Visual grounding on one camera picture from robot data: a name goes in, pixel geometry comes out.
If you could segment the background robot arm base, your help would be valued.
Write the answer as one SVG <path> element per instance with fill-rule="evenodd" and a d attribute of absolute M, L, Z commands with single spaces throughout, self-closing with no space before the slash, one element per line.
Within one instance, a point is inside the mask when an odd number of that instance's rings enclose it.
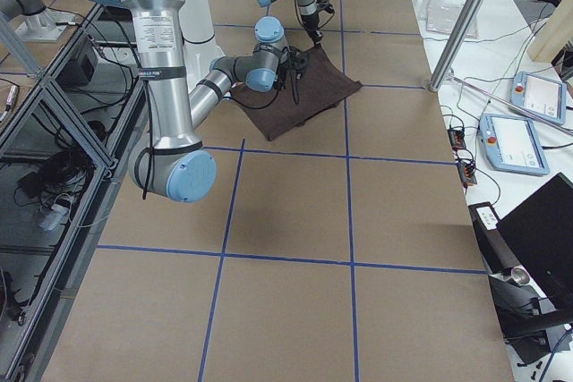
<path fill-rule="evenodd" d="M 76 14 L 52 11 L 43 0 L 1 0 L 1 16 L 7 22 L 22 17 L 14 32 L 24 42 L 56 42 Z"/>

